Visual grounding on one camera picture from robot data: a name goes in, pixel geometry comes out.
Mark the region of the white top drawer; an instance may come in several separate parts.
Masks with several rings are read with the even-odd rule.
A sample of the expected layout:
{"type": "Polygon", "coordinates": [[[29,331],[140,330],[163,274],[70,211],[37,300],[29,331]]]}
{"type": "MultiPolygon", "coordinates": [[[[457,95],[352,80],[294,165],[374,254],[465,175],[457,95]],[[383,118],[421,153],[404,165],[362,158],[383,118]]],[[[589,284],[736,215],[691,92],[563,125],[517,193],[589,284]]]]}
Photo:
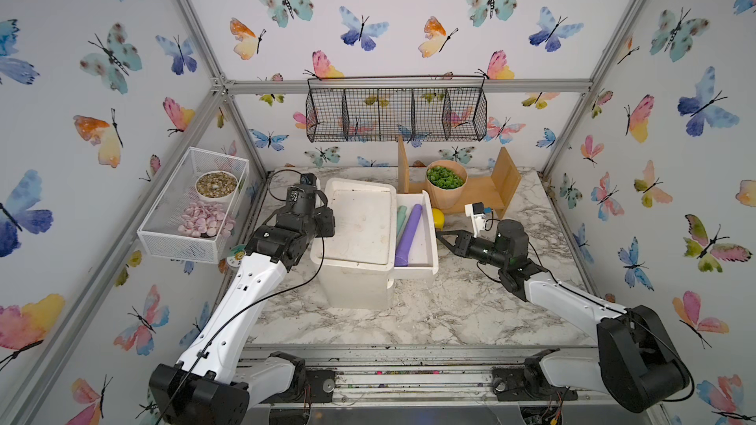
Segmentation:
{"type": "Polygon", "coordinates": [[[421,217],[415,230],[413,243],[409,246],[407,267],[395,266],[392,275],[395,279],[433,279],[439,271],[438,249],[432,207],[429,194],[398,194],[399,207],[407,207],[407,216],[417,204],[422,206],[421,217]]]}

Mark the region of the purple microphone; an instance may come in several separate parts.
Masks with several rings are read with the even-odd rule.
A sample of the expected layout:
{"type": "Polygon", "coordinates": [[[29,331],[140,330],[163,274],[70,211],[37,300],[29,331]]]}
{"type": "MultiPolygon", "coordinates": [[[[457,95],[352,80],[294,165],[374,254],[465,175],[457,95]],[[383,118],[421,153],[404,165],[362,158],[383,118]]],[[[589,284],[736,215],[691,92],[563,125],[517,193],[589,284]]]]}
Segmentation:
{"type": "Polygon", "coordinates": [[[409,265],[411,246],[413,246],[413,240],[415,240],[415,234],[417,233],[417,227],[422,218],[422,212],[423,206],[421,206],[421,204],[415,204],[406,214],[405,223],[401,231],[401,237],[399,238],[395,255],[395,265],[397,267],[407,267],[409,265]]]}

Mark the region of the green microphone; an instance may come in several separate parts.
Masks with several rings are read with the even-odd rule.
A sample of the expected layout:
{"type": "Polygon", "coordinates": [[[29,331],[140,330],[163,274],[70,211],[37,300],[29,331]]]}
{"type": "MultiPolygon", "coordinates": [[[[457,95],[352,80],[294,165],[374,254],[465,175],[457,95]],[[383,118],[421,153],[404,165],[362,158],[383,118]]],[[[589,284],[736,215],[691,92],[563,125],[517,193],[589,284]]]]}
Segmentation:
{"type": "Polygon", "coordinates": [[[397,210],[397,238],[402,237],[408,219],[408,207],[399,206],[397,210]]]}

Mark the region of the white drawer cabinet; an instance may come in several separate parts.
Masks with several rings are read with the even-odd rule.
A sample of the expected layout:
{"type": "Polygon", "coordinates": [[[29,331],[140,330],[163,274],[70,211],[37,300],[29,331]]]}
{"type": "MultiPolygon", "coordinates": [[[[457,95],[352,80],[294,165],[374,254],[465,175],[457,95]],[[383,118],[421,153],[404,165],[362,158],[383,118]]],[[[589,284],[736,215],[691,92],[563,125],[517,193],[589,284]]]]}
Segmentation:
{"type": "Polygon", "coordinates": [[[397,192],[387,184],[331,178],[325,188],[335,234],[311,261],[333,308],[385,310],[393,299],[397,192]]]}

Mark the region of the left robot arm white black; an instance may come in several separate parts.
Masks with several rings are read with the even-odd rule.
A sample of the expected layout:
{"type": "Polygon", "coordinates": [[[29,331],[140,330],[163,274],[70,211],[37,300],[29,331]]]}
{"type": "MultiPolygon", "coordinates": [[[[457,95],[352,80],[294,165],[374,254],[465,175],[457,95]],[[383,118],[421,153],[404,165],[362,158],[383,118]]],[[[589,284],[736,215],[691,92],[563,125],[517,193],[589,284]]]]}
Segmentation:
{"type": "Polygon", "coordinates": [[[310,401],[305,361],[274,352],[236,379],[240,356],[268,300],[314,239],[335,234],[336,222],[327,197],[312,173],[301,174],[287,189],[274,224],[255,229],[245,248],[236,278],[198,338],[173,365],[153,371],[149,388],[165,424],[239,424],[261,403],[310,401]]]}

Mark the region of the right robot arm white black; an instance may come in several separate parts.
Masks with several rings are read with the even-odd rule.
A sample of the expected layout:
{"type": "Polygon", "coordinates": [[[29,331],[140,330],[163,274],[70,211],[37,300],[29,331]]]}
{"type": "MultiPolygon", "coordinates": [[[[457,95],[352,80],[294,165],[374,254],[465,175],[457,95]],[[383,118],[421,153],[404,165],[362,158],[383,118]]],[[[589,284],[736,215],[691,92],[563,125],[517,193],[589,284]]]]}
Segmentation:
{"type": "Polygon", "coordinates": [[[535,250],[516,220],[498,222],[492,240],[468,230],[439,231],[436,238],[452,254],[496,268],[499,283],[510,294],[560,317],[595,342],[586,354],[553,349],[528,358],[525,388],[530,395],[593,391],[634,413],[693,395],[692,374],[653,309],[624,307],[557,279],[530,257],[535,250]]]}

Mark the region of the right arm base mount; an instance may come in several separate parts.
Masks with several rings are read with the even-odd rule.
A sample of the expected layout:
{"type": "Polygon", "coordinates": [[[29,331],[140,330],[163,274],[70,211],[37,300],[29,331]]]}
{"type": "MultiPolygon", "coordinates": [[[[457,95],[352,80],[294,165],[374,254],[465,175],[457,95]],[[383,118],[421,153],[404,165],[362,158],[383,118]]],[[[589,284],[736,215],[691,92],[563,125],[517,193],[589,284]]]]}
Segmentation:
{"type": "Polygon", "coordinates": [[[578,394],[567,387],[551,385],[541,371],[541,360],[557,349],[546,349],[523,362],[492,369],[491,391],[498,401],[577,401],[578,394]]]}

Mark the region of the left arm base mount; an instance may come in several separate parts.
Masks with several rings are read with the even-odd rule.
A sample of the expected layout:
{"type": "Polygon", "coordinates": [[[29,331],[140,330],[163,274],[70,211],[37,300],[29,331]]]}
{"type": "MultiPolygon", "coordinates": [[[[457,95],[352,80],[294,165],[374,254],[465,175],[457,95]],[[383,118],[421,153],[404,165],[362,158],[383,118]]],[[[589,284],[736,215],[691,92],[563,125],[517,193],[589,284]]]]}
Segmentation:
{"type": "Polygon", "coordinates": [[[336,372],[312,369],[303,358],[275,352],[250,370],[246,382],[252,405],[330,403],[336,390],[336,372]]]}

